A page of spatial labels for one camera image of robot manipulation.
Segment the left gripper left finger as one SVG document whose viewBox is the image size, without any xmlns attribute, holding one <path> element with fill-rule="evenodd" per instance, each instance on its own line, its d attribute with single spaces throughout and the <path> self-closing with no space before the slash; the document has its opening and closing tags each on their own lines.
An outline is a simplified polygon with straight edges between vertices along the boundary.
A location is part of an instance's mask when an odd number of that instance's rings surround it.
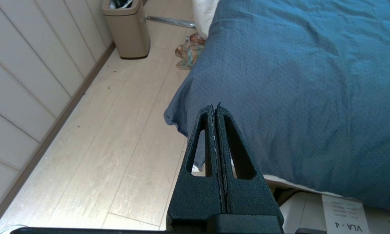
<svg viewBox="0 0 390 234">
<path fill-rule="evenodd" d="M 204 133 L 204 177 L 192 174 L 200 134 Z M 167 211 L 167 229 L 205 229 L 207 219 L 224 212 L 214 108 L 196 116 Z"/>
</svg>

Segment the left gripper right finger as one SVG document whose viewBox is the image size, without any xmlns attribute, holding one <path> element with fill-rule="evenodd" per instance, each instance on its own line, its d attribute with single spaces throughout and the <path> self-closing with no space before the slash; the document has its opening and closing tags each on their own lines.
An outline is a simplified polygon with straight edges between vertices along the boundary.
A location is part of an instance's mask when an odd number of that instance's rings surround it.
<svg viewBox="0 0 390 234">
<path fill-rule="evenodd" d="M 282 227 L 284 218 L 267 185 L 255 157 L 243 139 L 234 117 L 218 105 L 215 126 L 225 214 L 269 219 L 269 225 Z"/>
</svg>

